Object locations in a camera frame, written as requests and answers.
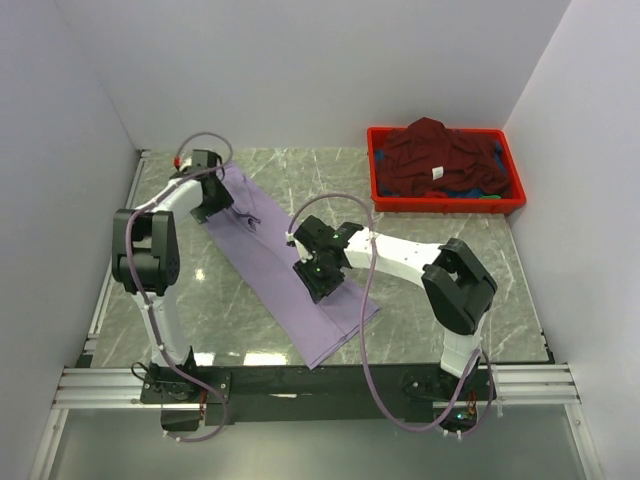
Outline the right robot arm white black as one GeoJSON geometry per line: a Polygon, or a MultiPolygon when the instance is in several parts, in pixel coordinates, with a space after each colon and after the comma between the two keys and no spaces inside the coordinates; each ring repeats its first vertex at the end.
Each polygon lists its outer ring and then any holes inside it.
{"type": "Polygon", "coordinates": [[[497,283],[464,241],[419,243],[352,222],[334,229],[312,216],[288,233],[286,241],[298,251],[293,269],[315,303],[344,283],[346,269],[373,268],[422,287],[445,330],[440,390],[460,399],[473,388],[474,377],[466,365],[480,348],[480,330],[497,283]]]}

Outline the lavender t shirt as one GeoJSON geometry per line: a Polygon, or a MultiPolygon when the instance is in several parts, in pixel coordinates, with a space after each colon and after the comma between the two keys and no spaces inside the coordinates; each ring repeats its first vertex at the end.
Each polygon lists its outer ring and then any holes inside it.
{"type": "Polygon", "coordinates": [[[287,333],[307,367],[317,367],[358,332],[363,290],[345,280],[314,303],[293,270],[298,252],[286,245],[290,216],[233,163],[225,168],[222,184],[233,204],[207,220],[210,237],[287,333]]]}

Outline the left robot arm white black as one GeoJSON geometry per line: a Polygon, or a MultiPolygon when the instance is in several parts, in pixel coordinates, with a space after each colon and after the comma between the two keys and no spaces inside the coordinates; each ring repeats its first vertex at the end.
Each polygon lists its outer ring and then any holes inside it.
{"type": "Polygon", "coordinates": [[[172,369],[164,389],[176,401],[193,399],[200,388],[193,349],[184,334],[174,291],[181,260],[176,224],[191,216],[204,223],[228,209],[233,199],[215,174],[171,179],[151,200],[113,217],[111,272],[134,299],[152,344],[151,362],[172,369]]]}

